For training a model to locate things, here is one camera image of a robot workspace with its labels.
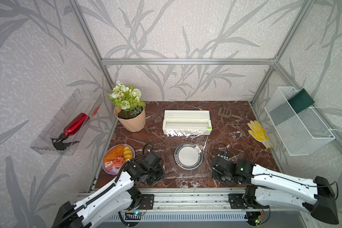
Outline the white plate green rim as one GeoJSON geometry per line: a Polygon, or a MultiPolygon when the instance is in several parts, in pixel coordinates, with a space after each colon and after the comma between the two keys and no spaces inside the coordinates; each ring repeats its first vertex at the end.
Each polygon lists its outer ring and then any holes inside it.
{"type": "Polygon", "coordinates": [[[196,144],[183,143],[175,150],[174,159],[180,168],[194,170],[202,164],[203,153],[196,144]]]}

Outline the cream plastic wrap dispenser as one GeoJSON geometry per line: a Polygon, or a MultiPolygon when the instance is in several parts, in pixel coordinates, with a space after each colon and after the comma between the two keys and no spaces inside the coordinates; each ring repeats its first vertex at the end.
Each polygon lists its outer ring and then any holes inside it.
{"type": "Polygon", "coordinates": [[[212,132],[209,111],[203,110],[165,110],[162,124],[167,136],[200,136],[212,132]]]}

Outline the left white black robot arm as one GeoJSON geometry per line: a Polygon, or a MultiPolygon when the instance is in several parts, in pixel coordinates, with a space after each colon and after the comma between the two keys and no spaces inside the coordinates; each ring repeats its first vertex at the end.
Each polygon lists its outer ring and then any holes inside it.
{"type": "Polygon", "coordinates": [[[58,210],[54,228],[95,228],[110,216],[123,210],[135,209],[142,202],[137,184],[153,186],[164,176],[161,156],[150,151],[126,161],[118,175],[92,195],[71,204],[64,203],[58,210]]]}

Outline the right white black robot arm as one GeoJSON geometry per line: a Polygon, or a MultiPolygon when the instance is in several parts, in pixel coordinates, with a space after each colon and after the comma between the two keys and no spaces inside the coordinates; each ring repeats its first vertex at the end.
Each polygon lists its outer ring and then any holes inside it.
{"type": "Polygon", "coordinates": [[[271,209],[273,206],[290,208],[310,214],[316,220],[338,225],[337,192],[326,178],[304,179],[269,170],[256,163],[227,156],[212,158],[212,178],[234,187],[246,184],[245,192],[228,195],[232,209],[271,209]]]}

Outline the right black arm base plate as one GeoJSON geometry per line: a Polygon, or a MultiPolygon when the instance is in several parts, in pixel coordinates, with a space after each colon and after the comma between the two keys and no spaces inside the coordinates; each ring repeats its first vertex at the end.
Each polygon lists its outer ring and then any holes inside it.
{"type": "Polygon", "coordinates": [[[231,209],[251,209],[260,210],[268,209],[268,206],[263,206],[256,201],[255,196],[245,196],[245,194],[228,194],[228,202],[231,209]]]}

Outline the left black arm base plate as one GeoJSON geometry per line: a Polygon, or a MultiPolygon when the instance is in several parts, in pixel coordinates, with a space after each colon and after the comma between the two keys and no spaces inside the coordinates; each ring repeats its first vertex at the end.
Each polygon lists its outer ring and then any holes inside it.
{"type": "Polygon", "coordinates": [[[154,194],[142,194],[132,206],[132,210],[152,210],[154,207],[154,194]]]}

